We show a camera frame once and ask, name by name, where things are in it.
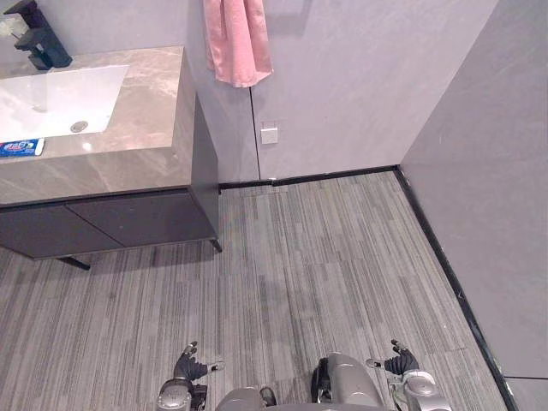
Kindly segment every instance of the sink drain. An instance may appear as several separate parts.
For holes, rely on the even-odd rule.
[[[80,131],[85,130],[87,127],[87,122],[75,122],[72,126],[70,126],[70,131],[73,133],[79,133]]]

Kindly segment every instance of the cabinet leg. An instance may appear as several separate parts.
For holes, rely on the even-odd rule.
[[[209,242],[212,246],[215,247],[217,251],[219,251],[220,253],[223,252],[223,248],[221,247],[221,243],[219,242],[219,240],[209,240]]]
[[[80,268],[86,271],[89,271],[89,269],[92,268],[90,265],[84,264],[81,261],[75,259],[74,257],[61,257],[58,260],[65,264],[72,265],[73,267]]]

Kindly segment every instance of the vanity cabinet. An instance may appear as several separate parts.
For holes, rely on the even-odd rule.
[[[200,205],[184,189],[88,200],[67,207],[124,247],[217,236]]]
[[[33,259],[121,247],[64,205],[0,211],[0,243]]]
[[[0,246],[65,260],[192,240],[209,240],[221,251],[217,154],[198,99],[195,107],[189,184],[0,205]]]

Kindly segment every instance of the cabinet door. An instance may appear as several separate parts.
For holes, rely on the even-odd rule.
[[[64,205],[0,211],[0,244],[35,259],[121,248]]]
[[[215,236],[186,190],[86,200],[68,207],[125,247]]]

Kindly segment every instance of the black baseboard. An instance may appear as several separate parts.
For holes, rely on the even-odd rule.
[[[506,379],[532,379],[536,381],[548,381],[548,377],[513,377],[511,375],[505,375]]]
[[[310,176],[289,177],[279,180],[255,180],[252,182],[222,182],[219,189],[227,190],[230,188],[245,188],[257,186],[287,186],[289,184],[298,184],[300,182],[317,182],[319,180],[329,180],[331,178],[342,178],[351,176],[361,176],[364,174],[384,173],[386,171],[397,170],[397,165],[385,165],[382,167],[372,167],[369,169],[338,171],[336,173],[313,174]]]
[[[420,227],[425,233],[426,239],[430,243],[432,250],[436,254],[439,264],[444,270],[445,276],[449,280],[450,286],[455,293],[455,297],[459,302],[459,305],[461,306],[462,313],[464,314],[464,317],[468,322],[468,326],[470,327],[470,330],[472,331],[472,334],[474,335],[474,338],[478,343],[479,350],[481,351],[483,358],[487,366],[489,367],[493,378],[495,379],[495,383],[497,384],[498,390],[500,391],[504,403],[506,404],[506,408],[509,411],[518,411],[518,407],[515,404],[514,397],[509,391],[509,387],[506,383],[505,377],[498,369],[497,363],[492,355],[491,350],[489,349],[489,346],[487,345],[481,329],[479,328],[480,326],[478,325],[478,322],[474,317],[474,313],[472,312],[472,309],[468,304],[468,300],[464,295],[464,291],[462,290],[459,280],[456,277],[455,272],[451,268],[451,265],[449,264],[449,261],[445,256],[444,250],[442,249],[441,245],[439,244],[438,238],[432,230],[432,226],[430,225],[430,223],[428,223],[426,215],[420,207],[420,203],[417,200],[417,197],[414,195],[413,189],[409,185],[409,182],[405,178],[405,175],[402,173],[399,165],[394,170],[394,174],[396,175],[400,186],[402,186],[402,190],[405,193],[405,196],[407,197],[411,208],[413,209],[414,215],[417,217],[417,220],[419,220]]]

